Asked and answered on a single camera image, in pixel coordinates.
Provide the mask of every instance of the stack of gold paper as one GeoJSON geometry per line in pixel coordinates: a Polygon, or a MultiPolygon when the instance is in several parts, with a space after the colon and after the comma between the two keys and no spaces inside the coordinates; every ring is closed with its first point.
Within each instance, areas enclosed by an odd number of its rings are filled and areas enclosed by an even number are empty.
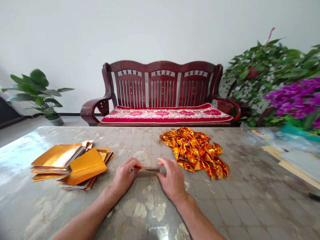
{"type": "Polygon", "coordinates": [[[71,172],[62,179],[62,189],[88,191],[100,173],[108,170],[113,152],[108,148],[93,148],[70,162],[71,172]]]}
{"type": "Polygon", "coordinates": [[[184,169],[192,172],[205,169],[212,179],[216,175],[218,179],[223,175],[229,178],[230,168],[219,157],[223,153],[222,148],[217,143],[211,146],[211,138],[206,134],[182,127],[165,132],[160,139],[173,148],[178,164],[184,169]]]}
{"type": "Polygon", "coordinates": [[[33,181],[63,177],[70,173],[70,163],[91,149],[93,140],[70,145],[55,145],[38,157],[31,167],[33,181]]]}

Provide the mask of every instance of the potted plant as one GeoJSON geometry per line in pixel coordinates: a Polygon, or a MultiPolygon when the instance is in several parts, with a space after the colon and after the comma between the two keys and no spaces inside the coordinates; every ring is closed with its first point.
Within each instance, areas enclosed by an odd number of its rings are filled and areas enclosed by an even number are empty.
{"type": "MultiPolygon", "coordinates": [[[[304,54],[288,49],[279,41],[276,39],[265,45],[258,42],[257,46],[235,56],[224,73],[224,87],[230,86],[228,96],[233,94],[252,110],[251,117],[242,118],[250,127],[256,125],[265,108],[263,98],[272,90],[320,75],[320,44],[304,54]]],[[[265,118],[263,126],[274,125],[272,119],[271,114],[265,118]]]]}
{"type": "Polygon", "coordinates": [[[60,88],[58,90],[47,89],[49,82],[46,75],[39,69],[35,69],[30,73],[30,77],[22,75],[19,78],[15,75],[10,76],[16,83],[10,88],[3,88],[2,92],[7,90],[22,91],[7,100],[11,105],[12,101],[22,102],[27,101],[34,105],[33,107],[39,112],[43,113],[54,126],[61,126],[64,124],[60,114],[54,111],[54,107],[62,107],[62,105],[54,99],[54,97],[61,97],[61,92],[74,90],[74,88],[60,88]]]}
{"type": "Polygon", "coordinates": [[[276,110],[271,122],[286,124],[280,131],[320,142],[320,77],[285,85],[265,99],[276,110]]]}

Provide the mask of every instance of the wooden sofa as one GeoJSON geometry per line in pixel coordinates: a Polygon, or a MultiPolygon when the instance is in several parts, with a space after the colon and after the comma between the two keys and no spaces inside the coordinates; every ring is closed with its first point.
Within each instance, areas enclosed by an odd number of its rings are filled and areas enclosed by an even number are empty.
{"type": "MultiPolygon", "coordinates": [[[[169,61],[157,61],[142,64],[134,61],[105,63],[102,76],[105,84],[105,95],[86,102],[81,109],[81,117],[89,126],[106,125],[95,117],[98,108],[103,116],[109,114],[109,100],[114,108],[157,108],[200,106],[213,100],[223,102],[222,112],[235,109],[233,119],[227,122],[195,124],[197,126],[235,126],[243,116],[250,115],[250,109],[235,100],[223,99],[219,95],[219,84],[222,77],[221,64],[195,61],[179,65],[169,61]]],[[[146,124],[129,124],[146,126],[146,124]]],[[[174,126],[174,124],[147,124],[152,126],[174,126]]]]}

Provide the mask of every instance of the floral cushion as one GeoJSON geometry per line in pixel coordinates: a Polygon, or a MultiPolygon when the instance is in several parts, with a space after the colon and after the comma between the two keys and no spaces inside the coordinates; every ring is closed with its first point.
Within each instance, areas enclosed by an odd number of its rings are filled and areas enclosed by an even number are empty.
{"type": "Polygon", "coordinates": [[[232,116],[210,103],[197,107],[130,108],[117,106],[98,126],[121,125],[211,125],[229,122],[232,116]]]}

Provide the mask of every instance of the purple orchid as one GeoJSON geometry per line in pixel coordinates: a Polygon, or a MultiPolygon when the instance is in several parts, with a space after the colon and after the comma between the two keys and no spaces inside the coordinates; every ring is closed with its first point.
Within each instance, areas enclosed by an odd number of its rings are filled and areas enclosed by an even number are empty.
{"type": "Polygon", "coordinates": [[[313,98],[309,98],[307,102],[314,104],[317,107],[320,107],[320,92],[315,93],[313,95],[313,98]]]}
{"type": "MultiPolygon", "coordinates": [[[[271,91],[265,99],[269,105],[276,108],[276,115],[293,116],[294,119],[306,118],[308,114],[320,107],[320,76],[316,79],[305,79],[299,83],[283,86],[282,89],[271,91]]],[[[320,128],[320,117],[312,124],[320,128]]]]}

